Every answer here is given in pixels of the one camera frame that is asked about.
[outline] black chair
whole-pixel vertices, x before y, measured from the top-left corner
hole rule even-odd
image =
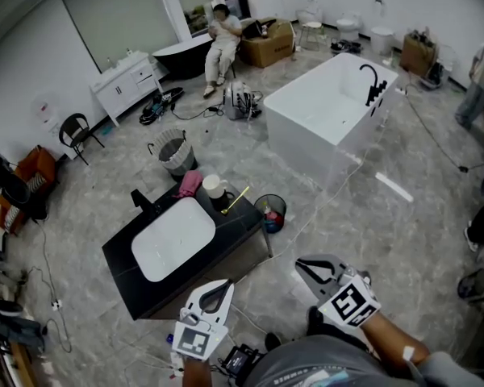
[[[238,54],[238,52],[239,52],[239,51],[240,51],[240,44],[238,44],[238,45],[236,46],[235,56]],[[233,78],[234,78],[234,79],[236,79],[235,66],[234,66],[234,64],[235,64],[235,60],[236,60],[236,58],[235,58],[235,59],[233,59],[233,62],[232,62],[232,73],[233,73]]]
[[[69,144],[65,142],[65,135],[67,135],[71,141]],[[85,164],[88,164],[86,160],[82,157],[81,153],[79,152],[79,145],[82,144],[88,136],[94,138],[100,146],[103,148],[105,147],[103,144],[100,143],[93,133],[90,132],[90,125],[88,124],[88,120],[86,116],[82,113],[76,113],[69,116],[61,125],[61,129],[59,130],[59,141],[69,148],[72,148],[77,156],[79,156]]]

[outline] black bathtub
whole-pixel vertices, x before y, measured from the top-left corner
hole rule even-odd
[[[172,79],[191,79],[204,73],[204,61],[212,43],[213,39],[205,34],[152,55],[169,70]]]

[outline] black faucet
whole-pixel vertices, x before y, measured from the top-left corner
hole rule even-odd
[[[374,99],[376,99],[381,92],[383,92],[387,87],[387,81],[383,81],[380,85],[378,85],[378,73],[375,68],[371,64],[363,64],[360,67],[360,70],[364,68],[370,68],[373,70],[374,73],[374,85],[370,86],[369,93],[368,93],[368,101],[366,102],[366,106],[369,106]]]
[[[161,208],[158,205],[152,204],[139,190],[133,190],[131,192],[131,198],[136,208],[141,208],[144,214],[150,219],[156,219],[161,213]]]

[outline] pink cloth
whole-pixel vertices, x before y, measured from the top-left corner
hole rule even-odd
[[[197,189],[202,184],[202,174],[199,171],[188,171],[183,177],[183,182],[179,187],[179,193],[175,198],[193,197]]]

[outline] jeans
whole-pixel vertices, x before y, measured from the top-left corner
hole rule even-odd
[[[465,129],[471,129],[471,124],[484,110],[484,89],[473,83],[466,92],[465,100],[462,101],[455,119]]]

